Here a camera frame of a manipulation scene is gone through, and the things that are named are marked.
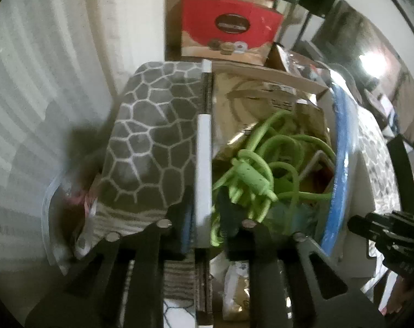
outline metal screw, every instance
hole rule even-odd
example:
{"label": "metal screw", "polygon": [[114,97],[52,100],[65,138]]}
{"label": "metal screw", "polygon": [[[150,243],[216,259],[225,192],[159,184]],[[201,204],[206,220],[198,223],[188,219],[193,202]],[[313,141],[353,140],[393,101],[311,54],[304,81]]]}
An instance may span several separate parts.
{"label": "metal screw", "polygon": [[254,222],[252,219],[244,219],[242,221],[242,227],[246,229],[252,229],[257,225],[256,222]]}
{"label": "metal screw", "polygon": [[163,218],[156,223],[158,228],[169,228],[172,226],[172,222],[170,219]]}
{"label": "metal screw", "polygon": [[107,242],[115,242],[120,239],[120,234],[118,232],[110,232],[105,236]]}
{"label": "metal screw", "polygon": [[294,239],[294,241],[298,243],[302,243],[306,241],[307,236],[305,236],[303,233],[296,232],[293,234],[292,238]]}

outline green jump rope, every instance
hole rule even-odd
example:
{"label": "green jump rope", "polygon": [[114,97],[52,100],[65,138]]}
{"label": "green jump rope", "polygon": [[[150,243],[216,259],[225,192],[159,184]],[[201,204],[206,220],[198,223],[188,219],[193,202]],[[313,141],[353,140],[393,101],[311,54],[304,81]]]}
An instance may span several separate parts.
{"label": "green jump rope", "polygon": [[[278,130],[275,125],[283,121]],[[213,198],[221,186],[227,186],[230,200],[248,209],[248,218],[262,222],[271,204],[283,199],[291,199],[286,212],[284,234],[290,234],[295,207],[299,199],[320,201],[329,200],[331,193],[315,194],[299,190],[298,172],[302,168],[306,143],[312,143],[336,162],[335,153],[322,140],[306,134],[286,135],[296,129],[294,115],[280,110],[256,128],[248,138],[244,149],[231,160],[232,167],[213,185]],[[273,171],[283,169],[286,174],[274,178]],[[220,217],[213,206],[211,244],[218,247],[223,238],[220,231]]]}

